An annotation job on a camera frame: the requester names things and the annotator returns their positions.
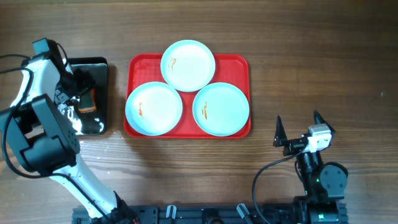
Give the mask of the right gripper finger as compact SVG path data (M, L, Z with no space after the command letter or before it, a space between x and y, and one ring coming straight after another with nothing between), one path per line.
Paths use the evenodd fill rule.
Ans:
M274 136L273 146L274 147L282 147L282 146L286 146L287 144L288 144L287 135L285 133L285 129L284 129L284 126L282 124L281 117L278 115L277 116L277 122L276 122L276 129L275 129L275 136Z
M327 123L326 120L324 120L324 119L322 118L322 116L320 115L320 113L319 113L317 110L315 110L315 111L313 112L313 115L314 115L315 124L325 124L325 125L327 125L328 128L330 129L331 134L335 134L335 133L336 133L335 129L334 129L332 126L330 126L330 125Z

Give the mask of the orange green sponge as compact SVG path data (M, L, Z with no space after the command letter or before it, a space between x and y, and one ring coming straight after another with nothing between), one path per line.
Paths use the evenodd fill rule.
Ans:
M97 110L95 102L95 89L80 96L78 110L81 113L90 113Z

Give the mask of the light blue plate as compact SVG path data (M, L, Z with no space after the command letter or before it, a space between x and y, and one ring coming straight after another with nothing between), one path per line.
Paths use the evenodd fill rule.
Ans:
M180 40L162 55L160 71L164 80L183 92L194 92L209 84L215 74L215 57L196 40Z
M171 131L183 112L179 93L163 82L148 82L128 96L125 116L128 125L146 136L160 136Z
M246 125L250 114L249 101L238 87L216 82L197 93L192 114L204 132L226 137L239 132Z

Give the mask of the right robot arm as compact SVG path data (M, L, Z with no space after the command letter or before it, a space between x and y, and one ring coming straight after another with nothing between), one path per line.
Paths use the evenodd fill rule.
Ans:
M315 124L300 138L288 139L280 117L277 118L273 146L283 147L284 156L296 159L295 170L305 195L291 205L291 223L348 223L345 197L348 170L337 162L323 162L321 152L331 146L336 131L315 110Z

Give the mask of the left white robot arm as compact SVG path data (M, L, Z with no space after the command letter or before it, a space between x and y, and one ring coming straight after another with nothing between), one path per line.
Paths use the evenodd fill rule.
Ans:
M6 164L28 179L50 178L85 208L89 223L138 223L139 217L83 161L80 135L106 130L108 63L103 57L68 58L56 41L33 43L23 56L21 88L1 112L1 147Z

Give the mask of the black water tray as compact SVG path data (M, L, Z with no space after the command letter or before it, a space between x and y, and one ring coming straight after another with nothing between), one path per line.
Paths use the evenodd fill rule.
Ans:
M73 72L80 68L90 73L95 81L95 102L97 110L81 113L78 110L80 96L73 97L67 104L60 105L61 114L71 122L77 135L99 135L106 131L108 110L108 62L103 57L80 57L68 59Z

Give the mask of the red plastic tray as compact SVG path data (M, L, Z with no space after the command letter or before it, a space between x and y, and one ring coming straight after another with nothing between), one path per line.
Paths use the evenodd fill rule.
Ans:
M160 71L161 53L141 53L134 56L129 63L127 92L131 92L138 86L147 82L163 82ZM216 70L211 80L225 82L239 88L250 99L250 74L249 64L246 59L238 54L214 54ZM182 117L176 127L171 131L160 135L160 139L215 139L195 122L192 113L192 104L195 92L180 92L183 103Z

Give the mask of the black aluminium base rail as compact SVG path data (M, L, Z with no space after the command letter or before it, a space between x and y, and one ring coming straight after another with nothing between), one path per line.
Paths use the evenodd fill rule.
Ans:
M245 204L215 207L131 206L128 210L112 212L106 218L90 218L82 208L75 208L72 223L141 223L141 224L209 224L209 223L311 223L348 224L344 203L265 204L256 210Z

